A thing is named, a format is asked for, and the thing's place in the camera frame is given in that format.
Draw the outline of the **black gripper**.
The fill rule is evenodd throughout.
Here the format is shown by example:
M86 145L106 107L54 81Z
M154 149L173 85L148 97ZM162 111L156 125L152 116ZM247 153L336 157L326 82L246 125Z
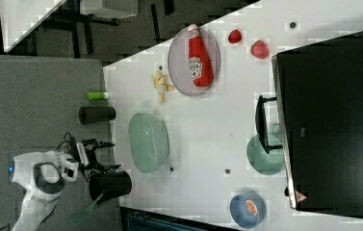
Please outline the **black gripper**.
M102 173L108 173L112 171L116 171L120 165L109 165L103 166L101 164L97 164L97 160L95 157L95 148L108 148L114 147L115 144L110 141L98 141L98 140L84 140L78 141L76 143L76 149L80 159L80 172L85 175L86 170L96 169Z

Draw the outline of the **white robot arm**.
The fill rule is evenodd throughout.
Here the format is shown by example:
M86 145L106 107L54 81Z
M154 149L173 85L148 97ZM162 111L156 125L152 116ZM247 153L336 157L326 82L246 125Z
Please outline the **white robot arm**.
M20 215L12 231L38 231L56 209L68 183L81 172L89 182L103 173L112 173L118 165L103 166L95 151L115 145L90 139L63 141L56 150L30 152L14 156L10 162L10 180L25 190Z

